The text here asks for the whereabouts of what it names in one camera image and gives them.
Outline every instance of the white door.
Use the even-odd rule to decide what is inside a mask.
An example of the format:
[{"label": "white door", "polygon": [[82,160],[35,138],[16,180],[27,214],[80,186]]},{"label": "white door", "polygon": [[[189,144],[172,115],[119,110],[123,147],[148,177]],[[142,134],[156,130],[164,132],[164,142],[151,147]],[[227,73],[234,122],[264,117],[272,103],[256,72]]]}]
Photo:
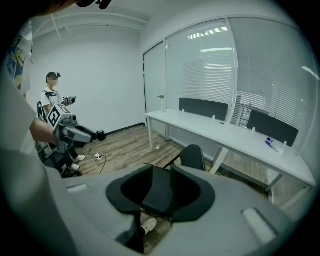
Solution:
[{"label": "white door", "polygon": [[[161,104],[166,105],[166,49],[160,43],[143,55],[144,60],[144,91],[146,112],[161,110]],[[152,121],[152,128],[166,135],[163,123]]]}]

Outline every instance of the ceiling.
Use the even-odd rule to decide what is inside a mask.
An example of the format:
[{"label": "ceiling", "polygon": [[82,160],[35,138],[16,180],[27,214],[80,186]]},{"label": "ceiling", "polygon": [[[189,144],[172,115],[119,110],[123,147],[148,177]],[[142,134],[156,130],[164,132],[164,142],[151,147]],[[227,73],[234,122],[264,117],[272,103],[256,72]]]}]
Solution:
[{"label": "ceiling", "polygon": [[86,8],[73,5],[53,15],[32,19],[33,38],[75,28],[109,26],[140,32],[152,16],[168,9],[180,9],[208,0],[112,0],[105,10],[93,3]]}]

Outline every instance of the window blind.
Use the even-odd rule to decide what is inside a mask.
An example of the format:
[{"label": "window blind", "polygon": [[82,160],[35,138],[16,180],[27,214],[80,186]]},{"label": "window blind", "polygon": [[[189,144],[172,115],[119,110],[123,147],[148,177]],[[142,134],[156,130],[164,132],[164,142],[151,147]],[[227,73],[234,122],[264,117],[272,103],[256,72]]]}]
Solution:
[{"label": "window blind", "polygon": [[230,109],[235,87],[235,52],[225,20],[185,29],[166,40],[166,105],[180,98],[215,101]]},{"label": "window blind", "polygon": [[293,148],[307,137],[316,102],[312,52],[289,26],[257,18],[230,18],[238,57],[238,83],[231,123],[247,127],[251,110],[299,130]]}]

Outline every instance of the door frame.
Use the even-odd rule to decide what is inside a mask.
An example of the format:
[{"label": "door frame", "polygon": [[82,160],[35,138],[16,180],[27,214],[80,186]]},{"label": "door frame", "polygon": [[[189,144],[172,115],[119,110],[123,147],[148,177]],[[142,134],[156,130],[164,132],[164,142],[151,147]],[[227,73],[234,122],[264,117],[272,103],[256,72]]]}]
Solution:
[{"label": "door frame", "polygon": [[[146,80],[145,80],[145,54],[151,51],[153,48],[157,47],[158,45],[163,43],[164,47],[164,58],[165,58],[165,63],[164,63],[164,68],[165,68],[165,90],[164,90],[164,99],[165,99],[165,108],[167,108],[167,44],[166,40],[162,40],[161,42],[157,43],[155,46],[147,50],[145,53],[142,54],[142,70],[143,70],[143,92],[144,92],[144,111],[147,113],[147,97],[146,97]],[[147,118],[145,119],[145,125],[148,126],[148,120]]]}]

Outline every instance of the foot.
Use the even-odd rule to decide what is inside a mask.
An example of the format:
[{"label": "foot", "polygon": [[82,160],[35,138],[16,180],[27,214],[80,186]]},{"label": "foot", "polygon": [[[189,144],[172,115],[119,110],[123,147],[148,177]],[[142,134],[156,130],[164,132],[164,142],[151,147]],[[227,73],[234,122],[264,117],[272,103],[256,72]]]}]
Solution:
[{"label": "foot", "polygon": [[145,223],[142,224],[141,228],[144,229],[145,234],[148,234],[150,231],[155,229],[156,225],[157,225],[157,220],[155,218],[150,218]]},{"label": "foot", "polygon": [[78,170],[80,169],[80,166],[77,165],[77,164],[75,164],[75,163],[73,163],[73,164],[69,167],[69,169],[70,169],[71,171],[78,171]]},{"label": "foot", "polygon": [[78,155],[78,157],[74,159],[74,162],[77,163],[79,161],[85,160],[85,158],[85,155]]}]

